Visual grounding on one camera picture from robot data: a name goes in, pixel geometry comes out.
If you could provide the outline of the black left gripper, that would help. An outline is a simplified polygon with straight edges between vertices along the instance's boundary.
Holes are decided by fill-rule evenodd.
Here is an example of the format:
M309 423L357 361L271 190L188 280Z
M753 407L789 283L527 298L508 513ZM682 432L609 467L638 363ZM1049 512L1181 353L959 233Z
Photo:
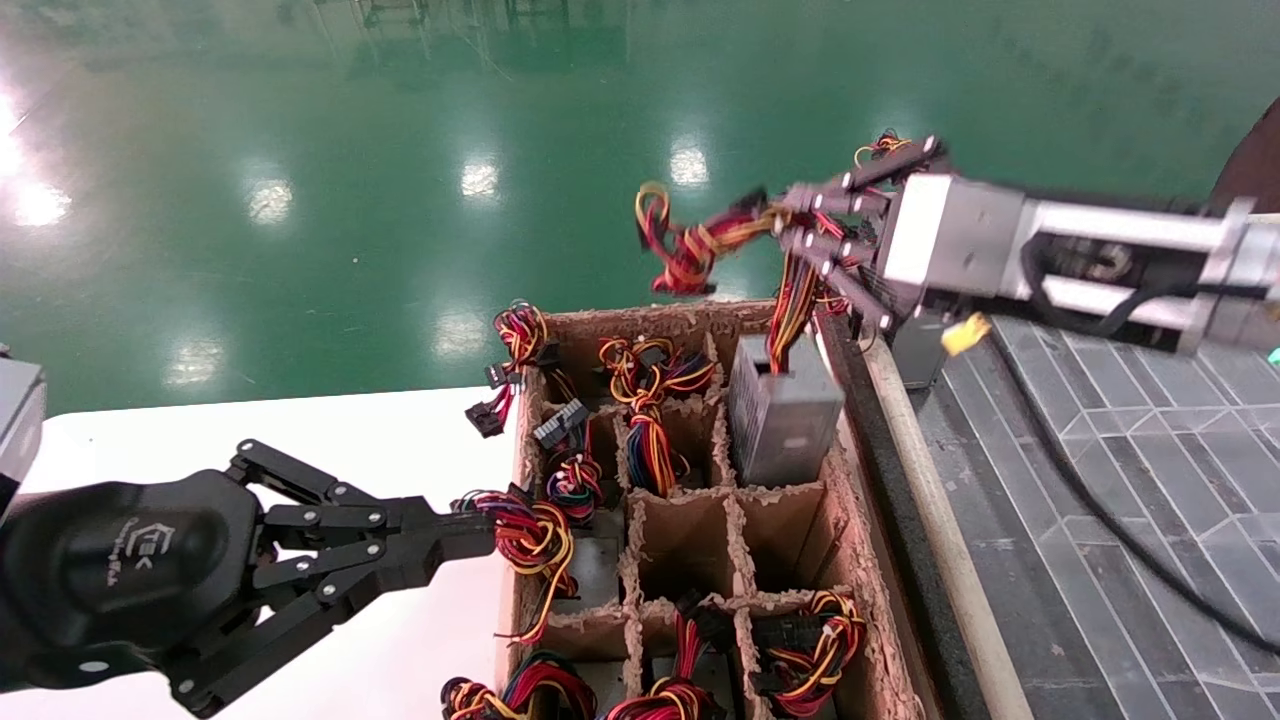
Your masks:
M3 523L3 691L72 689L166 666L173 698L209 719L379 597L495 551L494 521L480 512L378 498L257 439L241 442L228 477L18 496ZM284 603L251 626L262 506L248 486L289 500L262 516L284 550L385 548L287 582ZM412 546L390 546L396 538Z

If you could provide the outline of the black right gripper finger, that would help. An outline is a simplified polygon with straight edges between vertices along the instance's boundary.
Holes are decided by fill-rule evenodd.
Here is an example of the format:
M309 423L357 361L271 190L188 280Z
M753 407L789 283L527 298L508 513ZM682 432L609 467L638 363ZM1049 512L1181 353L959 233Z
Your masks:
M906 247L895 231L891 222L864 222L844 234L831 222L781 225L778 325L842 313L856 328L896 333L924 314L920 287L890 277L891 251Z
M910 177L947 169L948 146L940 137L881 136L858 149L852 168L833 179L790 186L785 191L785 218L813 223L818 217L883 217Z

